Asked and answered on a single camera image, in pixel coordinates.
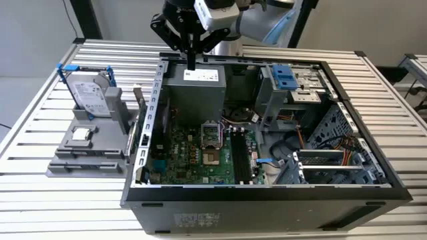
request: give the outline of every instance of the barcode label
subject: barcode label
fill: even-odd
[[[187,81],[219,81],[219,71],[216,69],[184,70],[184,80]]]

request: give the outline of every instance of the motherboard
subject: motherboard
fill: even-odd
[[[216,122],[172,126],[168,151],[152,160],[151,184],[234,185],[242,176],[251,184],[264,184],[262,166],[255,166],[255,133],[239,128],[238,144],[235,135],[234,128]]]

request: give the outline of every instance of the white wall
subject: white wall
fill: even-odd
[[[427,54],[427,0],[319,0],[298,48],[360,50],[377,65]]]
[[[82,30],[70,0],[68,12]],[[47,78],[75,39],[62,0],[0,0],[0,76]]]
[[[163,43],[151,29],[164,0],[92,0],[103,38],[116,41]]]

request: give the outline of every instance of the slotted metal surface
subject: slotted metal surface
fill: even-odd
[[[427,87],[427,55],[407,54],[399,66],[406,68],[421,84]]]
[[[148,98],[163,44],[87,40],[74,46],[64,63],[115,69],[123,100],[136,108],[131,87],[138,84]],[[370,61],[350,51],[278,49],[246,46],[244,56],[327,61],[350,95],[414,201],[350,232],[212,234],[198,239],[427,239],[427,128],[397,95]],[[0,149],[2,239],[144,237],[127,209],[120,209],[124,179],[47,178],[44,172],[70,126],[74,102],[52,73],[35,100],[14,126]]]

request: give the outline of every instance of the label on power supply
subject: label on power supply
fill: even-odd
[[[219,81],[219,71],[216,69],[196,69],[194,71],[184,70],[184,80],[187,81]]]
[[[95,82],[76,81],[74,88],[84,109],[96,117],[110,117],[110,110],[102,87]]]

